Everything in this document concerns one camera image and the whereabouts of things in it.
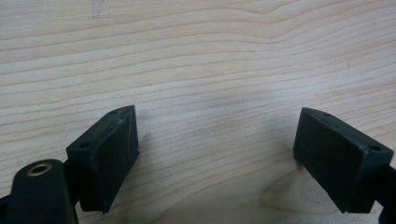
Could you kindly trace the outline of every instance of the light wood surface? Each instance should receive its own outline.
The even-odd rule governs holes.
[[[0,195],[107,111],[142,153],[80,223],[376,223],[294,161],[303,106],[396,148],[396,3],[0,1]]]

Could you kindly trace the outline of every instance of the screw hole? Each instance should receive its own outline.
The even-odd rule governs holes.
[[[380,147],[375,147],[375,146],[369,146],[369,148],[370,148],[372,151],[380,151],[380,150],[381,150]]]
[[[81,143],[79,145],[80,148],[84,148],[84,147],[89,147],[91,144],[90,143]]]
[[[48,172],[52,168],[52,165],[49,163],[42,163],[32,167],[28,172],[27,175],[29,176],[38,176],[43,175],[44,173]]]

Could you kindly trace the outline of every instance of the black clamp jaw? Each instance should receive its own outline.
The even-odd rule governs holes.
[[[0,223],[74,224],[75,205],[107,213],[139,155],[134,106],[104,115],[67,149],[68,160],[20,169],[0,200]]]
[[[392,150],[340,119],[309,108],[301,112],[293,150],[341,212],[370,213],[378,201],[384,207],[379,223],[396,222]]]

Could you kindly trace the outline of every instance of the mounting hole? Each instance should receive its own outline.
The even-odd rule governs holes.
[[[38,176],[43,175],[44,173],[48,172],[52,168],[52,165],[49,163],[41,163],[34,167],[32,167],[28,172],[27,175],[29,176]]]
[[[375,146],[369,146],[369,148],[370,148],[372,151],[380,151],[380,150],[381,150],[380,147],[375,147]]]
[[[80,148],[84,148],[84,147],[89,147],[91,145],[91,143],[81,143],[79,144]]]

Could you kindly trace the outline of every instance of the wood grain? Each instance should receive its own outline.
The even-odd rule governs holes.
[[[142,153],[80,223],[376,223],[343,215],[292,157],[301,107],[396,148],[394,1],[0,2],[0,194],[107,111]]]

